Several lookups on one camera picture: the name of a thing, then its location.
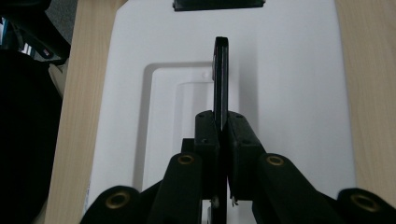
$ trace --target wooden table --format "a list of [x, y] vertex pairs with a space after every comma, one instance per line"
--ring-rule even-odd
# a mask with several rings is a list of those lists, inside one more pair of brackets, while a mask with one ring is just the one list
[[[79, 0], [46, 222], [79, 223], [109, 41], [125, 0]], [[396, 1], [336, 0], [358, 186], [396, 207]]]

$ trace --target white tray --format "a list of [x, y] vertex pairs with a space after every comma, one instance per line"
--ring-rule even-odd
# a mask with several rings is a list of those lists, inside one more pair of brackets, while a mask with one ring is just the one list
[[[212, 109], [216, 36], [230, 44], [230, 110], [264, 148], [331, 197], [355, 186], [334, 1], [175, 12], [169, 1], [136, 0], [114, 24], [87, 205], [113, 186], [163, 178], [195, 115]], [[229, 223], [254, 220], [250, 203], [230, 209]]]

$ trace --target brass screw insert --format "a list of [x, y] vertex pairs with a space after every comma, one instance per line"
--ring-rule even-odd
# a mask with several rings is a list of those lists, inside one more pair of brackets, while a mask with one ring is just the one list
[[106, 206], [110, 209], [123, 207], [131, 200], [131, 195], [126, 190], [118, 191], [106, 199]]

